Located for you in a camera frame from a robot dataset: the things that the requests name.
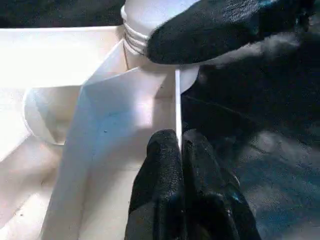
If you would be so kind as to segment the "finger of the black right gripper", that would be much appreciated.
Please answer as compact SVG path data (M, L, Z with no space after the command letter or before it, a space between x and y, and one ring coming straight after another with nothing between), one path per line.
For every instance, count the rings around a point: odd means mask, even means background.
M204 62L259 38L258 0L200 0L153 31L146 56L157 64Z

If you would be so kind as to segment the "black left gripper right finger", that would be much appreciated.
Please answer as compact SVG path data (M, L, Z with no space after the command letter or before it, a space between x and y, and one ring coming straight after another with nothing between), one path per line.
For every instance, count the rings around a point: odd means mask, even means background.
M191 240L259 240L255 217L234 174L219 165L204 135L182 135L182 168Z

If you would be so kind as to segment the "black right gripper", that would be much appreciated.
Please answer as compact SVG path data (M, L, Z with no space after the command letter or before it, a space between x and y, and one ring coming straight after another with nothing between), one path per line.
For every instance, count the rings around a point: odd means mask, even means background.
M260 0L257 33L266 38L289 30L306 32L315 13L314 0Z

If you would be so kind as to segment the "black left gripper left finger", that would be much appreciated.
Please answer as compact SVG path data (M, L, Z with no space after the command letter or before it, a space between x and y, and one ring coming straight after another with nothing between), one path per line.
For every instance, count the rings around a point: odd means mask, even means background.
M174 130L154 133L131 191L126 240L185 240L181 153Z

